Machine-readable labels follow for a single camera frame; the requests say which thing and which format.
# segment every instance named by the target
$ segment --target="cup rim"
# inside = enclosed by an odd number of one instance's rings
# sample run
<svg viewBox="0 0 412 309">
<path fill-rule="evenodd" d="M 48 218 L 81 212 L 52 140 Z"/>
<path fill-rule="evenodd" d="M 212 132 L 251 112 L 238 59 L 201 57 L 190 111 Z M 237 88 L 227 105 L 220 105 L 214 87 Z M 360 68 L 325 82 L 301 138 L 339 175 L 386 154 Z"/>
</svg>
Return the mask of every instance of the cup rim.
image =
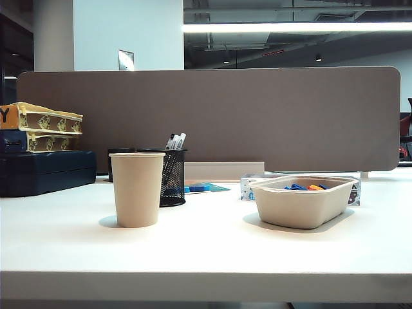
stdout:
<svg viewBox="0 0 412 309">
<path fill-rule="evenodd" d="M 108 153 L 134 153 L 136 151 L 135 148 L 128 148 L 128 147 L 118 147 L 118 148 L 108 148 Z"/>
<path fill-rule="evenodd" d="M 158 158 L 165 155 L 165 153 L 109 153 L 110 157 L 118 158 Z"/>
</svg>

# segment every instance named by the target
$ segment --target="pulp container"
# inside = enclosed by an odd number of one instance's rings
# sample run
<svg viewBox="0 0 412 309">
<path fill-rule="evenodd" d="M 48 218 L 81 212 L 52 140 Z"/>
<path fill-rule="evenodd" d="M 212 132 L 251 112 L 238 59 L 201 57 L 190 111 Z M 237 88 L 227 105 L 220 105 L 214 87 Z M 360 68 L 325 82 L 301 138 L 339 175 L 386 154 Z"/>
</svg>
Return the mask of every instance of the pulp container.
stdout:
<svg viewBox="0 0 412 309">
<path fill-rule="evenodd" d="M 253 182 L 250 187 L 254 191 L 262 221 L 295 229 L 314 229 L 344 212 L 352 185 L 357 182 L 353 178 L 343 177 L 284 176 Z M 330 189 L 284 189 L 293 183 L 304 187 L 322 184 Z"/>
<path fill-rule="evenodd" d="M 117 224 L 146 227 L 159 213 L 164 153 L 111 153 Z"/>
</svg>

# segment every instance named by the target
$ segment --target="white wall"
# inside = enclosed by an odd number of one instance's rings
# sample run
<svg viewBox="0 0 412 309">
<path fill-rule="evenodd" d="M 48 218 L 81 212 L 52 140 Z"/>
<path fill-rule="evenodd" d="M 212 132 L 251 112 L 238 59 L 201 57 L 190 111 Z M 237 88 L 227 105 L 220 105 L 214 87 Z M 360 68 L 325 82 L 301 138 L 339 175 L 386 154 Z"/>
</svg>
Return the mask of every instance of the white wall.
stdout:
<svg viewBox="0 0 412 309">
<path fill-rule="evenodd" d="M 183 69 L 183 0 L 73 0 L 76 71 L 118 70 L 117 51 L 136 70 Z"/>
<path fill-rule="evenodd" d="M 73 71 L 73 1 L 33 3 L 35 71 Z"/>
<path fill-rule="evenodd" d="M 400 72 L 400 112 L 409 113 L 411 106 L 407 98 L 412 98 L 412 50 L 361 57 L 347 61 L 327 63 L 325 66 L 394 66 Z"/>
</svg>

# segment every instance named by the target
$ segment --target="ceiling pipe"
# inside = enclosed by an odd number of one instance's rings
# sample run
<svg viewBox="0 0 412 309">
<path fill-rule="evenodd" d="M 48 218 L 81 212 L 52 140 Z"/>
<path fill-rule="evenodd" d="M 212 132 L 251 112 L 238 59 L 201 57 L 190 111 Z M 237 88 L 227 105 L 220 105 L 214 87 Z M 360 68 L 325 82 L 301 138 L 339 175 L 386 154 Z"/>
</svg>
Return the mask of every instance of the ceiling pipe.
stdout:
<svg viewBox="0 0 412 309">
<path fill-rule="evenodd" d="M 318 12 L 318 11 L 412 11 L 412 6 L 295 6 L 295 7 L 266 7 L 266 8 L 185 8 L 184 14 L 213 14 L 213 13 L 250 13 L 250 12 Z"/>
</svg>

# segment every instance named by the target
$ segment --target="box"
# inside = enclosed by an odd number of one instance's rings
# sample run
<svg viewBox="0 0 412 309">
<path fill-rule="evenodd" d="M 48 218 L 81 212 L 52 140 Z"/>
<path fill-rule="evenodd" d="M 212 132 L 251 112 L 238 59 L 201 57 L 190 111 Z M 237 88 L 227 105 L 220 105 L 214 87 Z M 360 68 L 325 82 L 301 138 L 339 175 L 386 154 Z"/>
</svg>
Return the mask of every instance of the box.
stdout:
<svg viewBox="0 0 412 309">
<path fill-rule="evenodd" d="M 286 176 L 288 174 L 285 173 L 274 173 L 274 174 L 245 174 L 240 178 L 240 191 L 241 197 L 240 199 L 243 201 L 254 201 L 255 196 L 253 193 L 253 189 L 250 188 L 250 183 L 261 181 L 264 179 L 273 179 L 277 177 Z M 358 183 L 352 185 L 352 190 L 350 197 L 348 199 L 348 206 L 359 206 L 361 204 L 361 179 L 352 176 L 344 176 L 346 178 L 353 178 L 358 180 Z"/>
<path fill-rule="evenodd" d="M 353 178 L 295 175 L 254 182 L 250 186 L 262 221 L 295 229 L 314 229 L 344 212 L 352 185 L 357 182 Z M 284 189 L 293 183 L 303 187 L 321 183 L 329 189 Z"/>
<path fill-rule="evenodd" d="M 0 130 L 80 135 L 83 116 L 25 102 L 0 106 Z"/>
<path fill-rule="evenodd" d="M 33 196 L 88 183 L 96 178 L 93 151 L 0 153 L 0 196 Z"/>
<path fill-rule="evenodd" d="M 79 146 L 79 136 L 0 130 L 0 153 L 69 151 Z"/>
</svg>

